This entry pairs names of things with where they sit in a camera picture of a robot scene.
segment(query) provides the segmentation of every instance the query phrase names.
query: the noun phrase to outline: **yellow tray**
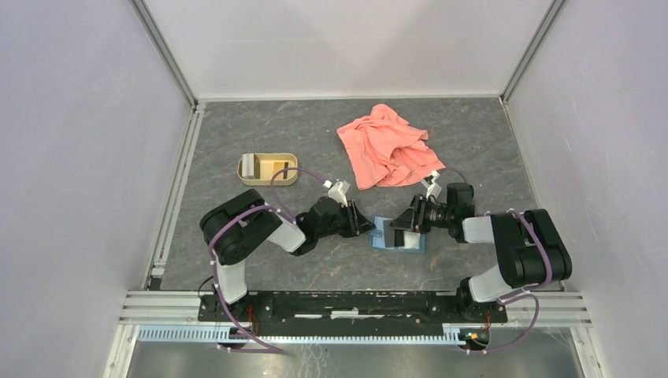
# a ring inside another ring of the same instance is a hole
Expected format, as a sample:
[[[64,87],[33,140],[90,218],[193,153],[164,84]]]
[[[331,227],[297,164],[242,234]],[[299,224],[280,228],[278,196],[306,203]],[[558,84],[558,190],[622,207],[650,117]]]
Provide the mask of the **yellow tray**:
[[[255,154],[255,157],[260,161],[259,179],[244,179],[241,177],[241,159],[239,159],[239,165],[236,168],[236,175],[239,180],[252,187],[268,187],[276,172],[284,168],[298,166],[297,157],[293,154]],[[297,180],[297,172],[296,170],[287,171],[278,176],[273,184],[282,187],[292,185]]]

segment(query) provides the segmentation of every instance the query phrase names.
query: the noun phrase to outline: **gray stone surface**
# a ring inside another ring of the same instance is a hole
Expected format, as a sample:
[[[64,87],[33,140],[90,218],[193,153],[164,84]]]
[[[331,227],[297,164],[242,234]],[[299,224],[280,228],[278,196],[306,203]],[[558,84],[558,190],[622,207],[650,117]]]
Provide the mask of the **gray stone surface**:
[[[427,145],[441,161],[462,170],[475,186],[479,209],[500,211],[535,206],[518,148],[496,98],[420,98],[215,102],[206,106],[195,156],[181,204],[162,288],[196,289],[210,276],[209,258],[199,220],[204,213],[248,187],[236,176],[247,152],[288,152],[300,166],[330,180],[351,183],[348,198],[369,219],[398,216],[413,195],[411,187],[373,187],[358,191],[354,173],[336,129],[385,103],[416,128],[429,131]],[[454,173],[440,179],[458,180]],[[276,204],[268,187],[255,187]],[[297,182],[278,189],[295,213],[306,211],[325,190],[300,173]],[[401,254],[373,250],[362,236],[321,240],[315,250],[295,258],[271,243],[247,259],[251,290],[449,290],[467,276],[495,264],[493,248],[457,244],[446,230],[427,235],[427,252]]]

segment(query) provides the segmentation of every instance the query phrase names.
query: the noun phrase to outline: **metal corner post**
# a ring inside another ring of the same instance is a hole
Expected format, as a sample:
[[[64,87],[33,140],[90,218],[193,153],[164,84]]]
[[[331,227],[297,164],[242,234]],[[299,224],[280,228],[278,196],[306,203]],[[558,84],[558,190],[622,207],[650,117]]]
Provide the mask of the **metal corner post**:
[[[195,108],[198,104],[198,99],[195,97],[190,85],[188,85],[184,74],[181,72],[179,65],[176,63],[176,59],[172,55],[172,51],[169,50],[169,46],[165,41],[165,37],[160,33],[158,25],[155,23],[155,19],[150,14],[150,10],[144,0],[129,0],[132,4],[132,8],[135,9],[137,17],[142,21],[144,28],[147,31],[151,41],[155,45],[155,49],[160,54],[162,61],[165,62],[169,73],[172,74],[172,77],[176,81],[181,94],[184,96],[186,101]]]
[[[545,36],[549,32],[551,26],[553,25],[556,17],[561,12],[565,3],[566,0],[552,0],[552,3],[550,6],[548,6],[547,12],[545,12],[545,15],[543,16],[543,20],[540,21],[540,24],[538,24],[538,29],[536,29],[536,32],[533,33],[533,37],[531,38],[529,45],[526,47],[526,50],[522,55],[517,67],[515,67],[513,74],[510,76],[508,84],[506,84],[506,87],[503,88],[503,92],[501,93],[501,99],[503,102],[508,102],[510,97],[513,95],[513,92],[515,92],[515,89],[517,89],[521,78],[524,76],[527,68],[531,64],[531,61],[536,56],[536,52],[540,48],[540,45],[543,44]]]

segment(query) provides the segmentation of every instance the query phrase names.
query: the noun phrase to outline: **pink towel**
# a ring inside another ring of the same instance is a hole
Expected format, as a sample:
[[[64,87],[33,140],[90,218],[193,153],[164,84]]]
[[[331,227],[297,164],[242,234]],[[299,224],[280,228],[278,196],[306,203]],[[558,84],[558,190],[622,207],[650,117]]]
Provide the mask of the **pink towel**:
[[[403,187],[419,183],[434,169],[445,168],[423,140],[425,130],[417,130],[385,104],[371,109],[336,130],[346,147],[359,190],[373,185]]]

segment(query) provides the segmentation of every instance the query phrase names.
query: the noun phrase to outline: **white wall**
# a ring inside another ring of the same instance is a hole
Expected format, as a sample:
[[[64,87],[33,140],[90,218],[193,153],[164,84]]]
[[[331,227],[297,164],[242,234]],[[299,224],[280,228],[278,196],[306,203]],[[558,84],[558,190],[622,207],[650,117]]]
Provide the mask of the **white wall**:
[[[0,46],[0,376],[100,376],[189,107],[127,1],[3,1]]]
[[[568,2],[510,118],[612,377],[665,376],[668,3]]]
[[[550,0],[147,0],[201,98],[489,95]]]

